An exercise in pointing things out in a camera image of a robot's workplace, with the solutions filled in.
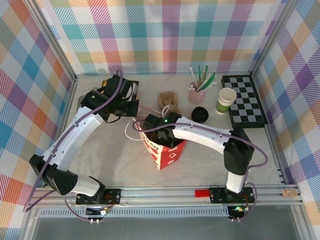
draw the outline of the black lid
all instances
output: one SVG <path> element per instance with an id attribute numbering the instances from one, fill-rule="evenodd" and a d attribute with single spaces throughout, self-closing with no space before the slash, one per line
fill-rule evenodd
<path id="1" fill-rule="evenodd" d="M 209 113 L 204 107 L 197 106 L 192 111 L 191 118 L 196 123 L 203 124 L 209 118 Z"/>

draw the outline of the green label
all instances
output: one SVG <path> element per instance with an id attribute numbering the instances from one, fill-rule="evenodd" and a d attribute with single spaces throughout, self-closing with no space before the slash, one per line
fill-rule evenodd
<path id="1" fill-rule="evenodd" d="M 230 106 L 223 106 L 220 104 L 219 101 L 216 103 L 216 110 L 221 114 L 226 113 L 229 108 L 230 108 Z"/>

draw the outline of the red and white box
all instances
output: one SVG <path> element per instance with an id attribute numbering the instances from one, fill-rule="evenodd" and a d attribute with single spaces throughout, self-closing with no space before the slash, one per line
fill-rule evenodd
<path id="1" fill-rule="evenodd" d="M 159 113 L 158 111 L 155 111 L 153 109 L 149 109 L 153 112 L 150 112 L 151 114 Z M 145 145 L 146 149 L 150 153 L 151 157 L 154 160 L 154 163 L 156 164 L 157 168 L 159 170 L 169 166 L 170 164 L 178 161 L 180 158 L 182 152 L 184 151 L 185 145 L 187 143 L 187 140 L 184 140 L 183 142 L 179 143 L 174 148 L 169 148 L 167 146 L 159 145 L 151 140 L 148 139 L 146 134 L 144 132 L 139 132 L 140 138 L 143 139 L 142 142 Z"/>

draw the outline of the pen holder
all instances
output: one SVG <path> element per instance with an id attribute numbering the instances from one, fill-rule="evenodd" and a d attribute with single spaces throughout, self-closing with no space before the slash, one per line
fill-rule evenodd
<path id="1" fill-rule="evenodd" d="M 201 91 L 201 92 L 193 91 L 191 85 L 195 86 L 196 84 L 194 81 L 190 84 L 189 95 L 188 95 L 189 103 L 191 103 L 193 105 L 199 105 L 204 101 L 205 96 L 206 96 L 206 92 L 205 91 Z"/>

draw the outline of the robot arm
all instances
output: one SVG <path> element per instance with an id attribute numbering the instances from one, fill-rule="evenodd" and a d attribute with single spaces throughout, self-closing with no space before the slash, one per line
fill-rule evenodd
<path id="1" fill-rule="evenodd" d="M 78 196 L 85 197 L 95 204 L 99 204 L 105 197 L 105 185 L 100 181 L 93 177 L 76 175 L 68 171 L 68 169 L 86 139 L 103 121 L 107 122 L 111 114 L 118 117 L 135 117 L 137 115 L 139 101 L 136 100 L 136 97 L 139 83 L 123 79 L 117 97 L 114 98 L 110 104 L 100 109 L 98 112 L 88 115 L 77 124 L 79 118 L 105 103 L 115 92 L 118 84 L 119 76 L 114 75 L 112 78 L 108 79 L 106 87 L 97 90 L 93 89 L 86 94 L 76 116 L 63 132 L 69 132 L 68 135 L 62 140 L 54 155 L 52 155 L 53 148 L 60 138 L 43 153 L 43 156 L 34 154 L 31 157 L 29 162 L 36 174 L 39 175 L 45 162 L 52 155 L 52 159 L 42 175 L 42 180 L 60 195 L 66 195 L 73 192 Z M 233 131 L 217 129 L 193 122 L 173 112 L 169 112 L 165 118 L 158 118 L 150 114 L 143 122 L 143 127 L 145 129 L 151 129 L 167 123 L 185 123 L 191 124 L 191 126 L 171 126 L 161 128 L 155 132 L 159 139 L 165 140 L 171 144 L 177 140 L 190 140 L 224 154 L 224 166 L 228 170 L 226 189 L 233 194 L 241 192 L 244 185 L 245 174 L 254 149 L 231 137 L 218 134 L 213 135 L 211 132 L 208 132 L 208 129 L 216 130 L 230 136 L 235 135 L 249 141 L 242 129 L 235 129 Z M 202 129 L 192 127 L 196 125 L 202 126 Z"/>
<path id="2" fill-rule="evenodd" d="M 74 174 L 68 169 L 90 134 L 103 121 L 107 122 L 111 114 L 119 118 L 122 116 L 135 117 L 137 115 L 139 100 L 136 100 L 136 97 L 139 83 L 123 79 L 120 91 L 110 104 L 98 112 L 88 115 L 78 124 L 76 123 L 82 116 L 105 103 L 115 92 L 119 80 L 120 77 L 114 75 L 107 80 L 105 87 L 93 89 L 87 93 L 74 119 L 62 133 L 61 136 L 68 132 L 42 175 L 42 180 L 59 194 L 66 195 L 73 192 L 78 195 L 85 195 L 93 203 L 99 203 L 104 197 L 105 186 L 101 182 L 93 177 Z M 49 156 L 52 155 L 53 149 L 61 136 L 42 156 L 34 154 L 31 157 L 29 162 L 37 175 L 39 175 Z"/>
<path id="3" fill-rule="evenodd" d="M 160 128 L 155 131 L 159 139 L 163 139 L 168 145 L 176 139 L 189 140 L 205 145 L 223 154 L 224 167 L 228 170 L 226 189 L 236 194 L 241 192 L 248 165 L 254 153 L 254 148 L 242 141 L 234 140 L 231 137 L 213 134 L 209 132 L 208 129 L 230 136 L 234 135 L 250 142 L 242 128 L 236 128 L 232 131 L 228 129 L 218 129 L 191 121 L 174 112 L 169 112 L 165 118 L 159 118 L 149 114 L 143 122 L 143 127 L 145 129 L 152 129 L 169 123 L 176 123 L 177 125 Z"/>

